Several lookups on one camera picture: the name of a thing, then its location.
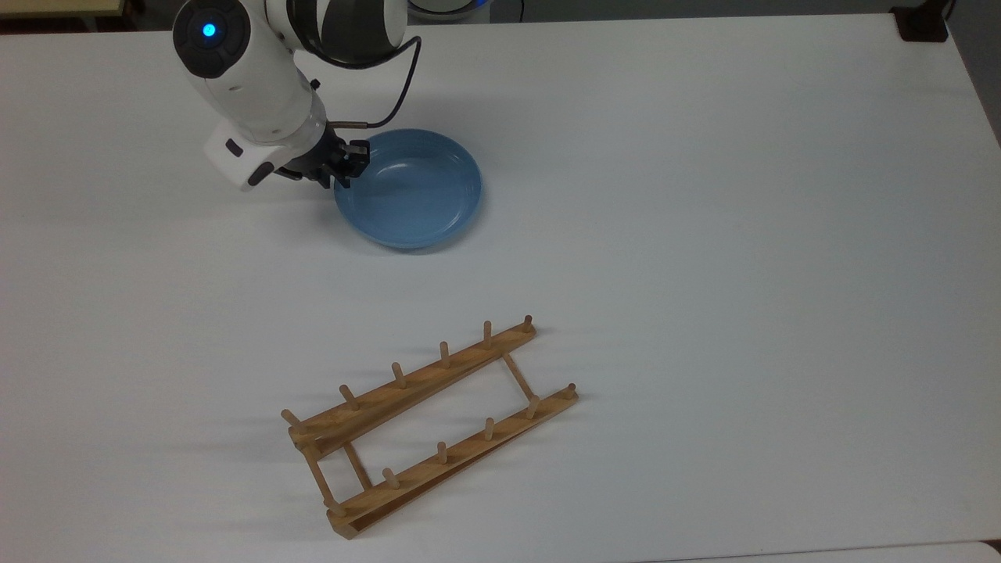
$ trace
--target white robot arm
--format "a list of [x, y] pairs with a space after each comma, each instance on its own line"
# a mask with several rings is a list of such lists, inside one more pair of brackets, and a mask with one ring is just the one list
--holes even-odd
[[[177, 14], [174, 48], [188, 79], [224, 120], [205, 152], [233, 183], [249, 189], [271, 172], [349, 186], [367, 164], [365, 141], [344, 142], [295, 66], [296, 49], [343, 68], [369, 68], [415, 45], [400, 45], [405, 0], [189, 0]], [[389, 117], [398, 110], [413, 75]]]

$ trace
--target blue bowl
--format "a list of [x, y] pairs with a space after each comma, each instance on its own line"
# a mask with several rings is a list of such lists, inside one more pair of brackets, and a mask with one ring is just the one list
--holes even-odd
[[393, 248], [423, 248], [469, 225], [482, 179], [461, 145], [423, 129], [396, 129], [368, 140], [368, 168], [350, 188], [337, 186], [333, 194], [358, 232]]

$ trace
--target table surface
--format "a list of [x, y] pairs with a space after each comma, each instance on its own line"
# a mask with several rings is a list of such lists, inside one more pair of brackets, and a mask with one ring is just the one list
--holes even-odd
[[117, 16], [125, 0], [4, 0], [0, 17]]
[[[227, 185], [169, 34], [0, 37], [11, 561], [588, 563], [1001, 536], [1001, 150], [951, 40], [901, 42], [888, 15], [419, 32], [392, 125], [462, 143], [485, 201], [460, 239], [403, 253], [315, 185]], [[299, 60], [332, 119], [381, 117], [407, 64]], [[525, 314], [530, 383], [575, 382], [581, 402], [334, 535], [279, 411]], [[523, 402], [490, 366], [356, 446], [373, 475], [402, 469]]]
[[998, 563], [986, 544], [955, 543], [727, 558], [726, 563]]

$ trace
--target gray floor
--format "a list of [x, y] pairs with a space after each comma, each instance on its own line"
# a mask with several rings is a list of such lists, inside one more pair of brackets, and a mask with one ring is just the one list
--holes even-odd
[[[145, 29], [167, 29], [184, 0], [146, 0]], [[525, 0], [525, 21], [886, 13], [918, 0]], [[521, 0], [494, 0], [492, 22], [518, 21]], [[957, 0], [949, 28], [1001, 143], [1001, 0]]]

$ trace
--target black cable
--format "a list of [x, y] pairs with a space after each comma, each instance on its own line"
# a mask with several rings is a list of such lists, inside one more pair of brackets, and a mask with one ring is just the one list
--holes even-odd
[[409, 41], [404, 43], [403, 46], [401, 46], [396, 51], [396, 53], [403, 52], [410, 45], [414, 45], [413, 59], [410, 61], [410, 70], [407, 71], [406, 73], [406, 81], [403, 82], [403, 89], [399, 91], [399, 97], [396, 98], [396, 105], [393, 106], [392, 111], [389, 112], [389, 115], [385, 116], [385, 119], [382, 119], [381, 121], [376, 121], [374, 123], [367, 123], [365, 126], [366, 129], [376, 129], [378, 127], [381, 127], [382, 125], [385, 125], [389, 121], [392, 121], [392, 118], [396, 116], [396, 112], [399, 111], [400, 106], [403, 105], [403, 99], [406, 98], [406, 92], [409, 91], [410, 89], [410, 80], [413, 79], [413, 71], [416, 70], [417, 68], [417, 57], [420, 56], [420, 36], [417, 35], [413, 39], [410, 39]]
[[[390, 54], [389, 56], [385, 57], [383, 60], [381, 60], [381, 61], [379, 61], [377, 63], [371, 63], [371, 64], [366, 64], [366, 65], [349, 65], [349, 66], [342, 66], [341, 64], [335, 64], [334, 65], [334, 66], [340, 66], [341, 68], [349, 68], [349, 69], [352, 69], [352, 70], [357, 70], [357, 68], [355, 68], [357, 66], [360, 66], [361, 68], [371, 68], [372, 66], [376, 66], [377, 64], [382, 64], [383, 62], [385, 62], [387, 60], [395, 58], [397, 55], [399, 55], [400, 53], [402, 53], [403, 51], [405, 51], [406, 49], [408, 49], [410, 47], [410, 45], [414, 45], [414, 48], [413, 48], [413, 59], [410, 60], [410, 70], [408, 70], [406, 72], [406, 81], [403, 82], [403, 89], [400, 90], [399, 97], [396, 98], [396, 105], [394, 105], [392, 107], [392, 111], [389, 112], [389, 115], [386, 115], [384, 119], [382, 119], [380, 121], [376, 121], [374, 123], [368, 123], [366, 121], [327, 121], [327, 123], [329, 125], [333, 126], [334, 128], [342, 128], [342, 129], [376, 129], [378, 127], [381, 127], [381, 126], [385, 125], [389, 121], [392, 121], [392, 118], [396, 116], [396, 113], [399, 111], [399, 108], [402, 107], [402, 105], [403, 105], [403, 100], [406, 98], [406, 92], [408, 92], [410, 90], [410, 81], [413, 80], [413, 71], [415, 71], [417, 69], [417, 57], [420, 56], [420, 36], [419, 35], [416, 36], [416, 37], [411, 38], [406, 43], [403, 43], [398, 49], [396, 49], [395, 51], [393, 51], [392, 54]], [[327, 61], [327, 57], [320, 56], [319, 58], [323, 59], [326, 62], [329, 62], [329, 61]]]

